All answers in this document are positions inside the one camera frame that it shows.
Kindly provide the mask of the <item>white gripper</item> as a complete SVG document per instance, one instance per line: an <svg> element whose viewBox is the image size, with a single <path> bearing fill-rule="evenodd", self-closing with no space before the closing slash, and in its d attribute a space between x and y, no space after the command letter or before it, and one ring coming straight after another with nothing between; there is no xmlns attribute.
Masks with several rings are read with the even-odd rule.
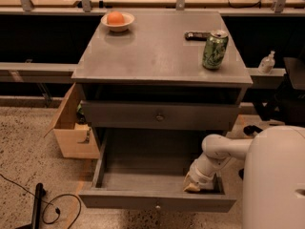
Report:
<svg viewBox="0 0 305 229"><path fill-rule="evenodd" d="M216 173L224 168L230 161L229 157L216 159L202 153L190 166L185 176L183 191L187 193L198 193L200 191L211 191L215 187L214 177Z"/></svg>

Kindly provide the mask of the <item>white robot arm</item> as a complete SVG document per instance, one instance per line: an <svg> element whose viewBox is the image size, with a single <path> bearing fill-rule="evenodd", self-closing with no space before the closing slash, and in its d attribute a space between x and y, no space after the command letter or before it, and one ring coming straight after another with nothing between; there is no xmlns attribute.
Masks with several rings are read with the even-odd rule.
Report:
<svg viewBox="0 0 305 229"><path fill-rule="evenodd" d="M214 187L230 159L244 161L242 229L305 229L305 129L274 126L252 139L207 135L183 189Z"/></svg>

